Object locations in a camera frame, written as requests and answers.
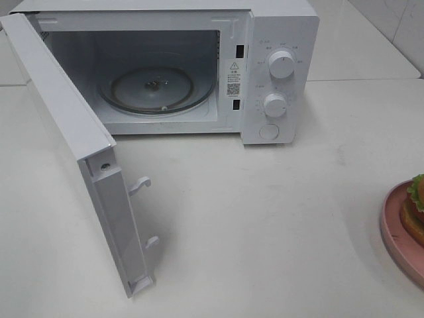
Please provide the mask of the round white door button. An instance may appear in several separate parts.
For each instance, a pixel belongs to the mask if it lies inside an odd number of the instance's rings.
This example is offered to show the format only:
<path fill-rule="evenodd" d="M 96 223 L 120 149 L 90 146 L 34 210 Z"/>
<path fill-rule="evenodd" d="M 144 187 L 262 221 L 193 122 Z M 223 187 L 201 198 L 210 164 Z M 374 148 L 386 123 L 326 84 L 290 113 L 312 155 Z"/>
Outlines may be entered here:
<path fill-rule="evenodd" d="M 279 135 L 279 127 L 274 124 L 267 124 L 260 128 L 259 135 L 266 140 L 274 140 Z"/>

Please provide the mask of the white dial knob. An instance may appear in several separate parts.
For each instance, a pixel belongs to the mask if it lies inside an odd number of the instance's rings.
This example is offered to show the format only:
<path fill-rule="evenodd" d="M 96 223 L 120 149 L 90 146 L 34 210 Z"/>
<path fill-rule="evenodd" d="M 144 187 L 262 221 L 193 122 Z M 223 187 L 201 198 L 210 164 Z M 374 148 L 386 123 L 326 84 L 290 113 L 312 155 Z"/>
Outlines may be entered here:
<path fill-rule="evenodd" d="M 264 112 L 267 117 L 281 117 L 286 113 L 287 108 L 288 102 L 282 94 L 272 93 L 264 99 Z"/>
<path fill-rule="evenodd" d="M 279 49 L 270 55 L 268 68 L 274 78 L 284 79 L 294 72 L 295 59 L 288 50 Z"/>

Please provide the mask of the white microwave door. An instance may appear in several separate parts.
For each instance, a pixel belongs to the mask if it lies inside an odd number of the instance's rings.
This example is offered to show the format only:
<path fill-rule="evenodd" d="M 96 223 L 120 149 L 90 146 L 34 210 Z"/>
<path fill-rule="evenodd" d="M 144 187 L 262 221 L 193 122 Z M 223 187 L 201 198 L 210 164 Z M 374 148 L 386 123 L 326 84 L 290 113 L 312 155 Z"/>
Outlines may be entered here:
<path fill-rule="evenodd" d="M 145 254 L 157 236 L 142 240 L 131 196 L 150 186 L 144 176 L 127 185 L 107 131 L 24 14 L 1 17 L 1 26 L 67 177 L 93 206 L 127 297 L 154 283 Z"/>

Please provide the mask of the toy burger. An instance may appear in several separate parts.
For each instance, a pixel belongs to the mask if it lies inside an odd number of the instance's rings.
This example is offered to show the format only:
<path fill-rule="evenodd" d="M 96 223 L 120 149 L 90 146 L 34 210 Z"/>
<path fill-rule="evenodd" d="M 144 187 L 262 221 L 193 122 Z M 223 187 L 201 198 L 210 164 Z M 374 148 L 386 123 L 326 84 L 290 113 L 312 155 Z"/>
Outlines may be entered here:
<path fill-rule="evenodd" d="M 423 242 L 423 174 L 415 176 L 406 189 L 400 220 L 407 233 L 421 246 Z"/>

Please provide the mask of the pink plate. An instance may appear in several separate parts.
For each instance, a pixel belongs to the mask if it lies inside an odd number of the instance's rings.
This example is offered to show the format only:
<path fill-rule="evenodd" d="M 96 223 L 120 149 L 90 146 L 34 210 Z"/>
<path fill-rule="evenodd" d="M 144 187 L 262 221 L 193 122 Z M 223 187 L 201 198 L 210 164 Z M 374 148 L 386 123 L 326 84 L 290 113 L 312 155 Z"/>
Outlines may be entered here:
<path fill-rule="evenodd" d="M 423 247 L 406 231 L 400 217 L 407 188 L 412 183 L 411 180 L 404 181 L 388 192 L 380 213 L 380 232 L 394 262 L 423 289 Z"/>

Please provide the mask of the glass microwave turntable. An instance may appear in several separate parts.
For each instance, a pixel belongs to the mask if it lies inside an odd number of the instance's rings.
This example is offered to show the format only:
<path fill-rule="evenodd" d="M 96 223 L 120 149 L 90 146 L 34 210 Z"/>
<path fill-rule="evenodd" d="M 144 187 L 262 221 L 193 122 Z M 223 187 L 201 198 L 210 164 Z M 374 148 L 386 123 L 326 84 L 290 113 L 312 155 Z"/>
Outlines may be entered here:
<path fill-rule="evenodd" d="M 215 70 L 149 66 L 111 74 L 99 92 L 116 108 L 141 115 L 167 115 L 197 107 L 215 89 Z"/>

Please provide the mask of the white warning label sticker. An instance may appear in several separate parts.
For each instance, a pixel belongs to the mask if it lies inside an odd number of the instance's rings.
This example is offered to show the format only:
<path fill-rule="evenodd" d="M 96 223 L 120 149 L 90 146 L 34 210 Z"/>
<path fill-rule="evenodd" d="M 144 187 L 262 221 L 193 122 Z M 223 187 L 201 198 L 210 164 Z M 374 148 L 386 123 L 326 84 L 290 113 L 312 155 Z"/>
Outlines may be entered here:
<path fill-rule="evenodd" d="M 244 75 L 246 71 L 243 59 L 229 59 L 225 64 L 225 93 L 229 97 L 242 95 Z"/>

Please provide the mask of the white microwave oven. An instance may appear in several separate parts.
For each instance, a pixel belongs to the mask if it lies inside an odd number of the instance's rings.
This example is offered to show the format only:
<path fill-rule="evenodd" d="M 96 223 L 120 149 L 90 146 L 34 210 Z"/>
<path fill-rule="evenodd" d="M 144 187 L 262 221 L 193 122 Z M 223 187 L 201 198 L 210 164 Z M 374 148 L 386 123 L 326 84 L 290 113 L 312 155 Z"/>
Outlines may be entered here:
<path fill-rule="evenodd" d="M 111 135 L 238 133 L 244 144 L 283 144 L 295 136 L 319 17 L 307 1 L 23 1 L 21 13 Z M 270 55 L 286 49 L 294 72 L 274 78 Z M 242 95 L 225 93 L 225 64 L 243 59 Z M 111 74 L 149 66 L 215 70 L 217 83 L 197 107 L 141 115 L 109 104 L 99 83 Z M 264 99 L 282 94 L 286 113 L 267 117 Z M 260 137 L 267 124 L 274 140 Z"/>

